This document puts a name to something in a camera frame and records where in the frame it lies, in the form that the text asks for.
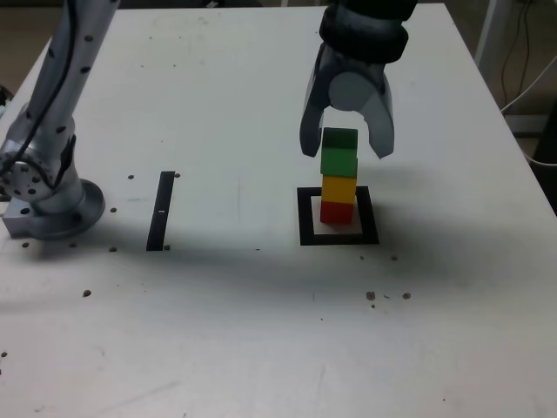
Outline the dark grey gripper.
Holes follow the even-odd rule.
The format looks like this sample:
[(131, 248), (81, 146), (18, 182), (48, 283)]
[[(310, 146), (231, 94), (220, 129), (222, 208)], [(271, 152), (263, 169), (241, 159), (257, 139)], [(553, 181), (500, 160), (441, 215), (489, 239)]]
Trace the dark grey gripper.
[[(302, 153), (312, 158), (317, 155), (321, 144), (321, 120), (325, 109), (331, 105), (338, 111), (357, 112), (366, 122), (369, 145), (377, 157), (391, 155), (394, 151), (393, 106), (385, 65), (336, 54), (334, 60), (340, 69), (351, 72), (340, 73), (332, 80), (330, 57), (330, 48), (322, 43), (308, 83), (299, 127)], [(382, 80), (375, 84), (368, 78)]]

